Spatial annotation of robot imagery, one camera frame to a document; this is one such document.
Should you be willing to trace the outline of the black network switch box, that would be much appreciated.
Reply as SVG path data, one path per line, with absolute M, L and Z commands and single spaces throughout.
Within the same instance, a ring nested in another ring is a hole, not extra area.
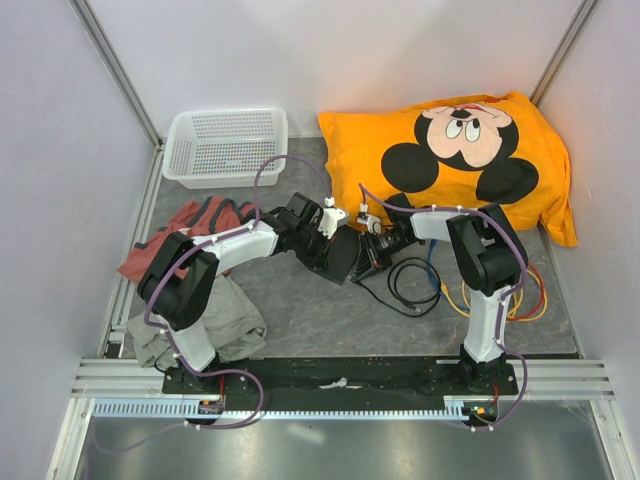
M 309 270 L 341 286 L 359 256 L 359 232 L 350 226 L 339 227 L 315 255 Z

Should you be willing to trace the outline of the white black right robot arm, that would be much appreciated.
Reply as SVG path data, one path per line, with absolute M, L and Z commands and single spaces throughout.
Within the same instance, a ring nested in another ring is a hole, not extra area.
M 415 208 L 403 194 L 388 198 L 382 205 L 391 225 L 361 234 L 352 282 L 362 285 L 364 279 L 387 271 L 387 285 L 407 313 L 419 303 L 396 291 L 394 283 L 400 271 L 422 266 L 431 276 L 437 273 L 427 259 L 407 258 L 394 263 L 393 255 L 418 241 L 449 243 L 459 274 L 471 291 L 469 323 L 458 361 L 431 370 L 431 384 L 473 394 L 518 393 L 514 368 L 507 361 L 511 353 L 505 346 L 504 330 L 509 303 L 526 275 L 528 257 L 502 208 L 497 204 L 478 209 Z

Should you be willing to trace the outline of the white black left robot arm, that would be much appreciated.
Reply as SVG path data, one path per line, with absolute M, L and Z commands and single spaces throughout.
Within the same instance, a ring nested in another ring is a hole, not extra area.
M 215 279 L 251 260 L 289 251 L 308 269 L 324 273 L 332 243 L 348 219 L 332 198 L 320 205 L 296 193 L 284 207 L 255 208 L 237 228 L 198 238 L 175 232 L 165 239 L 137 294 L 146 305 L 145 323 L 167 335 L 190 387 L 208 393 L 220 378 L 217 351 L 201 321 Z

